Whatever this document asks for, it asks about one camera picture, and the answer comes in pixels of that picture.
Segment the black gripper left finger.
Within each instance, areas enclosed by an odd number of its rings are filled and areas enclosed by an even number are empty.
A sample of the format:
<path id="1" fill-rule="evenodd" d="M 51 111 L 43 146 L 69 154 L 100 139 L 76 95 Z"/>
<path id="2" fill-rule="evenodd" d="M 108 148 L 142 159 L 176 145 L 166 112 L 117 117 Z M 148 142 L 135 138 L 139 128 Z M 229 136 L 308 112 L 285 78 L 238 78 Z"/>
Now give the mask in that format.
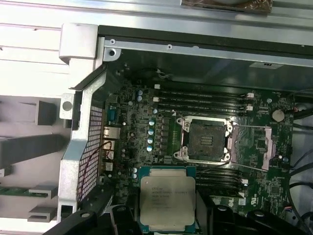
<path id="1" fill-rule="evenodd" d="M 113 206 L 98 216 L 77 211 L 46 232 L 47 235 L 139 235 L 141 228 L 127 206 Z"/>

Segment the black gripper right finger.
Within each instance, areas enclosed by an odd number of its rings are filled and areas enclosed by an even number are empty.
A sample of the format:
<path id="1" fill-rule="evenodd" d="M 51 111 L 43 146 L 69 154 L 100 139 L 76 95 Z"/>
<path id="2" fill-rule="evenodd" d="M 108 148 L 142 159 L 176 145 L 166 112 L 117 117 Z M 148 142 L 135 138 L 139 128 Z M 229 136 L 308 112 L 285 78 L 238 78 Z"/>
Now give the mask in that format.
<path id="1" fill-rule="evenodd" d="M 203 235 L 308 235 L 267 208 L 252 207 L 240 214 L 231 206 L 216 204 L 213 198 L 242 199 L 239 192 L 225 188 L 198 188 L 196 219 Z"/>

